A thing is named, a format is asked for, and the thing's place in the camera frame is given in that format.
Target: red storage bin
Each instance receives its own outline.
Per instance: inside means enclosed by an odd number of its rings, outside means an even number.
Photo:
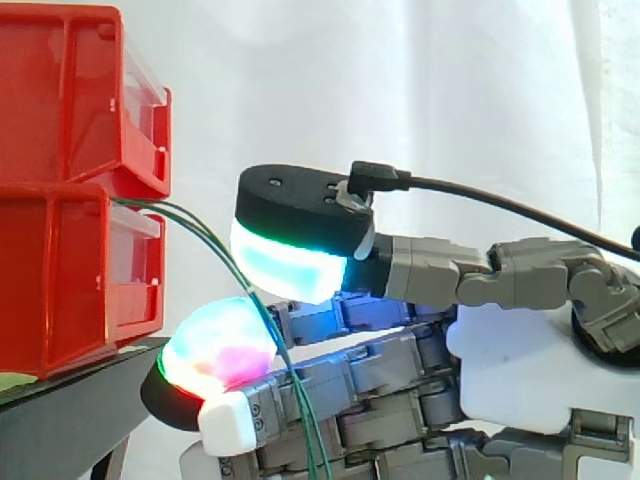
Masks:
[[[98,185],[0,185],[0,372],[45,378],[160,329],[164,243]]]
[[[0,183],[170,193],[170,104],[117,9],[0,3]]]

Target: glowing fingertip sensor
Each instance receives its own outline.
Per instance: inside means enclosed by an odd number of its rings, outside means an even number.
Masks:
[[[237,220],[231,227],[231,251],[240,270],[258,287],[316,305],[340,290],[347,265],[345,257],[256,235]]]
[[[172,385],[202,399],[267,374],[276,345],[247,297],[205,305],[178,327],[158,367]]]

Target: white fabric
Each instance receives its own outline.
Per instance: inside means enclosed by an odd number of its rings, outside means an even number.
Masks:
[[[222,237],[239,173],[270,162],[342,172],[356,159],[393,163],[592,229],[602,213],[604,233],[624,242],[640,222],[636,2],[113,3],[174,93],[173,200]],[[550,233],[438,194],[380,196],[376,209],[381,231],[480,248]],[[188,234],[169,233],[163,333],[239,291]],[[124,478],[178,479],[195,438],[145,422]]]

